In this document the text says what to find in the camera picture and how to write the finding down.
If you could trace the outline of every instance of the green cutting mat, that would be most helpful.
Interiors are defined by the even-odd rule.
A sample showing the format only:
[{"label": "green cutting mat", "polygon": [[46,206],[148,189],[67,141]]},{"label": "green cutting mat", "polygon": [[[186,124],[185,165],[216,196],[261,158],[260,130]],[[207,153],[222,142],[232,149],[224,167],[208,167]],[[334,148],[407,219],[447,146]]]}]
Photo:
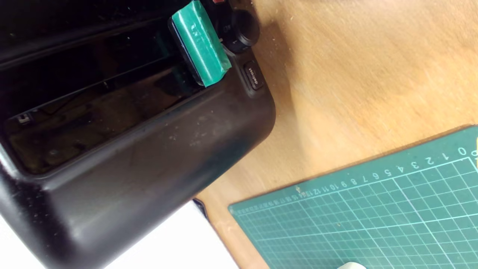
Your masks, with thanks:
[{"label": "green cutting mat", "polygon": [[272,269],[478,268],[478,127],[233,204]]}]

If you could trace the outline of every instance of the rotary knob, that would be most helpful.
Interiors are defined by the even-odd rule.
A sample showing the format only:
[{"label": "rotary knob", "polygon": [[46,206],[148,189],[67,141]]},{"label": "rotary knob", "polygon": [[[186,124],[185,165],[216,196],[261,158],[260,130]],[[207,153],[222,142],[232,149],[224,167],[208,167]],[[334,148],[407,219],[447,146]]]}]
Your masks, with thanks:
[{"label": "rotary knob", "polygon": [[259,40],[259,23],[249,11],[235,10],[221,27],[223,43],[231,52],[242,53]]}]

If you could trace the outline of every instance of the select button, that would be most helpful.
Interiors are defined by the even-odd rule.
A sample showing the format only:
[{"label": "select button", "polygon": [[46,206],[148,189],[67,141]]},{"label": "select button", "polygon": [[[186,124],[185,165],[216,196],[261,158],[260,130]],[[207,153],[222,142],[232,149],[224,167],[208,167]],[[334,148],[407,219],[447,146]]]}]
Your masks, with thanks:
[{"label": "select button", "polygon": [[244,71],[254,90],[258,90],[264,85],[264,78],[262,77],[259,65],[256,62],[250,61],[244,65]]}]

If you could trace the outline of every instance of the white object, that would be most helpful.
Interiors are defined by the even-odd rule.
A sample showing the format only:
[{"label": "white object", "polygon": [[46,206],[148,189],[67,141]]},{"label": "white object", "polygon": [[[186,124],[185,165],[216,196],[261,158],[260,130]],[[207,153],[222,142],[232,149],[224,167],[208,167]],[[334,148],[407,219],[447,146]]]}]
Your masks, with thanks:
[{"label": "white object", "polygon": [[[0,268],[44,269],[0,216]],[[187,203],[107,269],[238,269],[212,226]]]},{"label": "white object", "polygon": [[363,266],[359,263],[348,262],[348,263],[342,265],[341,267],[339,267],[338,269],[366,269],[366,268],[365,268],[365,266]]}]

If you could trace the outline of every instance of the wooden surface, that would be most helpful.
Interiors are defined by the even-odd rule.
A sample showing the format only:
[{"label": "wooden surface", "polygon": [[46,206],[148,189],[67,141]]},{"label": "wooden surface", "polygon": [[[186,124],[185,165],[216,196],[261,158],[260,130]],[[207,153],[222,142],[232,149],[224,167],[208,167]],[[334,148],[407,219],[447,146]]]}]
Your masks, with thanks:
[{"label": "wooden surface", "polygon": [[477,1],[254,0],[253,8],[262,27],[254,53],[277,122],[198,196],[243,269],[267,265],[229,204],[478,123]]}]

